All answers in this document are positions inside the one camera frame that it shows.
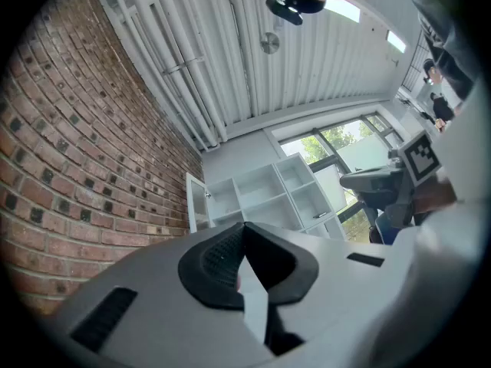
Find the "white cabinet door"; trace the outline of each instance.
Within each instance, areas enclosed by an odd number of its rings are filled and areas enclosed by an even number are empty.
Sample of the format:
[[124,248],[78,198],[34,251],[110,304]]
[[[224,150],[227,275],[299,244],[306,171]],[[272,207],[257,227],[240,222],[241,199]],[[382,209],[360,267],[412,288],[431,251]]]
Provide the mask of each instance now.
[[209,193],[206,185],[196,177],[186,173],[186,196],[189,213],[189,229],[191,233],[211,228],[206,198]]

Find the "brick wall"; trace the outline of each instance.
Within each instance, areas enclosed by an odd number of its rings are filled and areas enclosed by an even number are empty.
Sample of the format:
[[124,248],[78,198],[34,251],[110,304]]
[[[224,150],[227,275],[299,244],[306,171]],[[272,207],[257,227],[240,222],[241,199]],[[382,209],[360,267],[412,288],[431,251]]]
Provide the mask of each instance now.
[[199,155],[159,111],[98,0],[49,0],[2,78],[2,258],[52,312],[139,247],[188,232]]

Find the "window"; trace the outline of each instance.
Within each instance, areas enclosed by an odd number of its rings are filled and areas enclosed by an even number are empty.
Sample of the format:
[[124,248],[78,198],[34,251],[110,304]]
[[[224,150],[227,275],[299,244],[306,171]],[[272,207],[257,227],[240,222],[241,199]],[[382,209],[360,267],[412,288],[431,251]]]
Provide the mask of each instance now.
[[376,214],[365,209],[354,192],[339,183],[340,177],[359,169],[387,164],[387,150],[402,139],[379,114],[369,114],[334,126],[314,128],[280,142],[287,156],[300,153],[333,206],[349,241],[369,242]]
[[360,23],[360,9],[346,0],[327,0],[324,8]]
[[387,33],[387,41],[389,41],[393,46],[399,49],[399,51],[401,51],[402,53],[404,53],[404,51],[406,50],[406,44],[403,43],[402,40],[390,30]]

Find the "white shelving unit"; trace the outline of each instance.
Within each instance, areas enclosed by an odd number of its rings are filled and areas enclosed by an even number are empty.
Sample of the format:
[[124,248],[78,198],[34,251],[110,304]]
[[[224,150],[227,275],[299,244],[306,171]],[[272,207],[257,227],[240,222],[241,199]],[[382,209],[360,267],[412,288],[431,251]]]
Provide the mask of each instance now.
[[[209,186],[188,175],[190,178],[203,187],[205,213],[211,227],[244,221],[264,222],[319,237],[345,239],[328,198],[300,155]],[[191,232],[196,230],[193,205],[196,192],[202,190],[194,189],[193,195],[188,190]]]

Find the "white ceiling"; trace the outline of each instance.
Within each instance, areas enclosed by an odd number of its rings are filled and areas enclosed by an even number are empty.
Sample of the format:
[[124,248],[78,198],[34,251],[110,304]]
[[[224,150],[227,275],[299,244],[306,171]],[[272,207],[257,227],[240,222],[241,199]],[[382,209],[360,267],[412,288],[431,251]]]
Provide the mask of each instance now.
[[[161,23],[159,1],[147,2]],[[369,3],[366,1],[359,4],[362,7],[360,23],[324,10],[316,15],[304,15],[302,26],[283,22],[279,28],[279,20],[260,0],[257,5],[254,0],[174,2],[194,54],[204,57],[199,67],[227,132],[232,132],[236,124],[243,125],[246,120],[253,126],[258,117],[264,121],[266,115],[275,111],[293,112],[300,106],[308,109],[309,104],[314,108],[323,100],[386,97],[394,84],[394,76],[401,69],[399,64],[406,64],[407,58],[404,60],[403,54],[386,41],[387,21],[381,20],[380,12],[375,15],[367,10]],[[378,8],[383,8],[384,2],[374,0]],[[128,37],[117,5],[111,0],[103,1],[103,4],[114,12],[110,19],[115,30]],[[127,0],[126,5],[132,19],[140,25],[133,1]],[[275,54],[265,54],[260,48],[256,12],[261,18],[262,32],[270,31],[279,37],[280,48]],[[163,25],[160,26],[169,49],[173,50],[172,46],[176,46],[173,38]],[[406,41],[410,35],[402,34],[401,37]],[[131,48],[127,51],[142,74],[144,64],[137,64],[138,56]],[[411,48],[406,54],[412,54]],[[183,61],[178,54],[174,57]],[[158,89],[152,85],[151,78],[146,80],[149,74],[146,72],[142,77],[155,95]],[[213,128],[206,107],[200,100],[196,102]],[[184,113],[201,133],[192,114]]]

